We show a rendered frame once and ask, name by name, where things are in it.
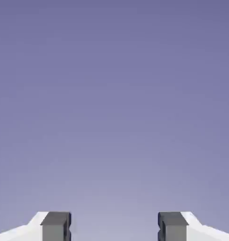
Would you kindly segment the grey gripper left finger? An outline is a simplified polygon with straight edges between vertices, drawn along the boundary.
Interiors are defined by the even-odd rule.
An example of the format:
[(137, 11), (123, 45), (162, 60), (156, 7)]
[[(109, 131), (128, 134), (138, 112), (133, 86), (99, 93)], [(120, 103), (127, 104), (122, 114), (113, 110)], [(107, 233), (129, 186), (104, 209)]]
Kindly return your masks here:
[(72, 214), (39, 211), (25, 225), (0, 233), (0, 241), (72, 241)]

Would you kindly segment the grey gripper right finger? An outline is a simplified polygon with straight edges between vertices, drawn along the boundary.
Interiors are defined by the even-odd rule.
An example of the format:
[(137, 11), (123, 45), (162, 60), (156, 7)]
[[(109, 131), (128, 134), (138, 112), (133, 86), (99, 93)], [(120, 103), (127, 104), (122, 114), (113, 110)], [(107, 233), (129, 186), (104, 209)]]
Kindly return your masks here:
[(203, 225), (190, 211), (159, 212), (157, 241), (229, 241), (229, 233)]

